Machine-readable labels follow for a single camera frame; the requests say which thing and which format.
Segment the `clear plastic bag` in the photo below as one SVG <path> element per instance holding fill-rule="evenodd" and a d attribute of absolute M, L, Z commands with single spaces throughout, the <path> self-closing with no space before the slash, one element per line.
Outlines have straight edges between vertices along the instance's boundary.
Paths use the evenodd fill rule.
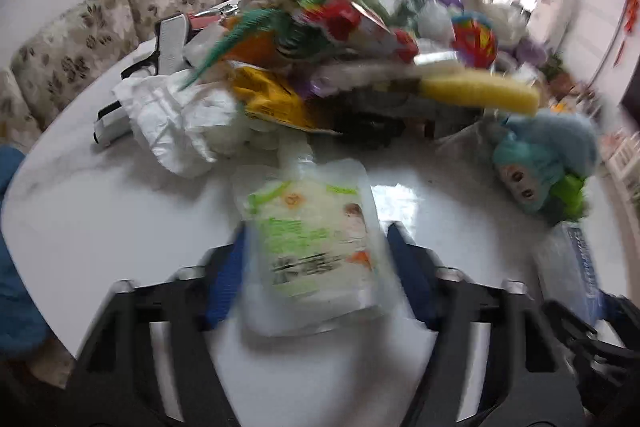
<path fill-rule="evenodd" d="M 281 169 L 245 166 L 233 179 L 248 220 L 245 324 L 283 336 L 383 314 L 395 275 L 364 167 L 316 165 L 306 139 L 285 131 Z"/>

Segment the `sofa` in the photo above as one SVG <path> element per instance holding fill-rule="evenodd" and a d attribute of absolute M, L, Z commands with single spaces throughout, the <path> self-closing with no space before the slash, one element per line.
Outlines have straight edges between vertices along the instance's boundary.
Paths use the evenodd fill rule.
<path fill-rule="evenodd" d="M 44 26 L 0 70 L 0 144 L 23 152 L 116 62 L 154 37 L 157 21 L 224 0 L 85 0 Z"/>

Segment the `yellow cylindrical object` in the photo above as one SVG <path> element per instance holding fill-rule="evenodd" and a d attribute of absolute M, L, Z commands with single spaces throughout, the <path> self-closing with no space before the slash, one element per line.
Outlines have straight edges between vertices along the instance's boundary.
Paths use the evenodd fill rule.
<path fill-rule="evenodd" d="M 538 111 L 540 101 L 535 87 L 484 70 L 429 76 L 420 81 L 420 95 L 451 105 L 494 108 L 530 116 Z"/>

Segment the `white table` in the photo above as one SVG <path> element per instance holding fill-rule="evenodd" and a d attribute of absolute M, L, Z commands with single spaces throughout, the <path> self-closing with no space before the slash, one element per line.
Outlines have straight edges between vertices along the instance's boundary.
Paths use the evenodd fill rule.
<path fill-rule="evenodd" d="M 93 143 L 97 111 L 113 101 L 120 71 L 152 48 L 153 42 L 142 44 L 69 105 L 27 156 L 4 202 L 2 231 L 17 269 L 71 353 L 79 352 L 114 281 L 162 282 L 197 264 L 207 249 L 228 243 L 240 219 L 230 161 L 185 180 L 165 171 L 132 137 L 106 150 Z M 436 251 L 445 266 L 486 285 L 505 279 L 534 285 L 527 245 L 546 227 L 519 211 L 490 177 L 478 180 L 477 172 L 457 170 L 417 138 L 372 152 L 346 150 L 328 138 L 313 146 L 320 162 L 345 155 L 362 161 L 380 220 L 404 222 L 415 242 Z M 595 191 L 602 201 L 595 201 L 590 219 L 601 226 L 610 211 L 601 190 Z M 596 238 L 596 267 L 603 268 L 606 290 L 626 293 L 623 257 L 611 253 L 612 241 L 619 239 Z M 248 338 L 232 312 L 210 345 L 241 424 L 399 425 L 434 339 L 403 310 L 361 327 L 286 341 Z M 156 331 L 159 345 L 161 337 Z M 461 417 L 478 403 L 482 350 L 476 349 Z M 157 365 L 165 373 L 168 359 L 159 352 Z M 171 379 L 160 380 L 168 412 L 179 417 Z"/>

